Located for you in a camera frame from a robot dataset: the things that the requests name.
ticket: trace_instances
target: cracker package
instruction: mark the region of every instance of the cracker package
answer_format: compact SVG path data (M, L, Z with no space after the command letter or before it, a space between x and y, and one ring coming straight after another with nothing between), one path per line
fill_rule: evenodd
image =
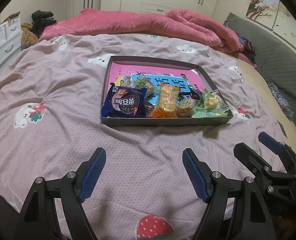
M153 112L153 118L177 118L177 100L179 87L161 83L159 97Z

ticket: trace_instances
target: strawberry print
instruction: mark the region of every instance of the strawberry print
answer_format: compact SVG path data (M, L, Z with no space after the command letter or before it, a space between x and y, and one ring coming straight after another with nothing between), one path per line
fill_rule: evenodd
M162 218L146 215L137 225L137 239L161 240L167 238L174 230Z

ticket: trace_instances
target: clothing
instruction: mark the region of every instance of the clothing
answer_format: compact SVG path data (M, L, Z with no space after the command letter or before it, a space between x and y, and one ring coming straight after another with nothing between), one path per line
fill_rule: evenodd
M286 117L293 121L294 112L292 111L289 103L284 98L284 96L280 93L279 89L274 83L270 83L268 85L273 97L276 99L277 103L279 104L280 108L282 109L283 113L286 115Z

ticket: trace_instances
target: oreo package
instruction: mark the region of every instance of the oreo package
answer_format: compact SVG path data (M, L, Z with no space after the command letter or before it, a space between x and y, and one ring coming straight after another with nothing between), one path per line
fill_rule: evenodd
M111 83L102 106L102 117L139 118L147 88L118 87Z

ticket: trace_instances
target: pink comforter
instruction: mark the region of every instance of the pink comforter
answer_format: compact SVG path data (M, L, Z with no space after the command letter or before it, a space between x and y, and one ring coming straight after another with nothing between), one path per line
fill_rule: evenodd
M117 33L149 33L180 38L212 47L251 64L239 56L244 50L237 35L214 19L183 9L174 9L166 15L107 12L84 9L72 19L48 26L39 41L64 34L97 35Z

